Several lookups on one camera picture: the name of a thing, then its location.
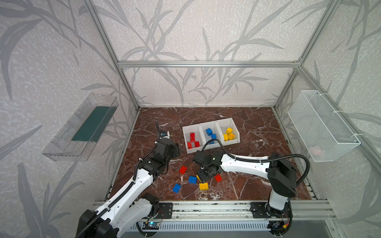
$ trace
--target leaf pattern wallpaper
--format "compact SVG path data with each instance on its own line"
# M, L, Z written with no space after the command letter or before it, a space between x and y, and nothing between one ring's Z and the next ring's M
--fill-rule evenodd
M132 100L81 1L0 0L0 55L0 237L74 237L113 178ZM89 160L43 156L90 92L120 105Z
M381 1L342 1L304 67L380 151L379 107ZM301 90L298 76L277 112L296 152L309 155L287 112ZM347 237L375 238L381 232L381 175L359 149L336 161L311 160L310 179L328 199Z
M120 61L295 61L328 1L94 3ZM124 68L124 72L143 107L271 106L273 94L280 94L291 69Z

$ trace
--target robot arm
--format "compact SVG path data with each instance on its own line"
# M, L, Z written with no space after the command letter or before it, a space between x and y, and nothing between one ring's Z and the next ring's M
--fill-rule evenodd
M273 156L251 157L259 163L250 163L238 160L239 156L229 156L219 151L208 155L203 151L197 151L193 162L200 165L197 175L202 182L206 182L213 176L222 172L241 172L253 174L270 180L272 191L269 196L269 213L283 213L288 199L296 196L296 169L288 160L278 160L261 163L261 160L275 158Z
M79 219L76 238L118 238L137 221L158 213L159 199L145 194L136 198L168 167L172 158L179 156L178 144L169 139L169 133L159 132L157 146L138 163L134 176L95 212L87 210Z

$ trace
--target brown marble surface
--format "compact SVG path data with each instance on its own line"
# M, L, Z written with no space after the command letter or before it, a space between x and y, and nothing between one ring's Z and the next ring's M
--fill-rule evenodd
M226 146L231 153L249 156L266 156L272 152L281 155L291 153L270 107L143 108L111 196L131 178L139 157L143 157L153 147L157 120L160 129L168 130L171 139L179 144L180 156L172 159L168 173L160 175L141 195L149 192L160 200L267 200L271 191L270 183L255 175L222 173L222 182L217 183L215 178L212 178L208 182L209 189L204 191L200 191L198 182L197 185L188 183L189 176L196 176L199 166L192 162L194 153L186 153L182 127L229 117L233 118L241 136L240 143ZM187 167L184 175L179 173L181 166ZM176 183L181 185L178 193L172 191ZM295 199L311 199L304 183L297 188L297 193Z

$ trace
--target white wire mesh basket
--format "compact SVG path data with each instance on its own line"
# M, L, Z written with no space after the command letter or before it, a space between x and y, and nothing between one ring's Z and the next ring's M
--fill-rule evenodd
M315 162L334 161L360 145L319 91L302 90L288 115Z

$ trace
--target green cloth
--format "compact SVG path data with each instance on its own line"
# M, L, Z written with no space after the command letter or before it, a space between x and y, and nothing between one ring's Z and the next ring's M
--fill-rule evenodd
M72 141L98 142L117 107L95 107Z

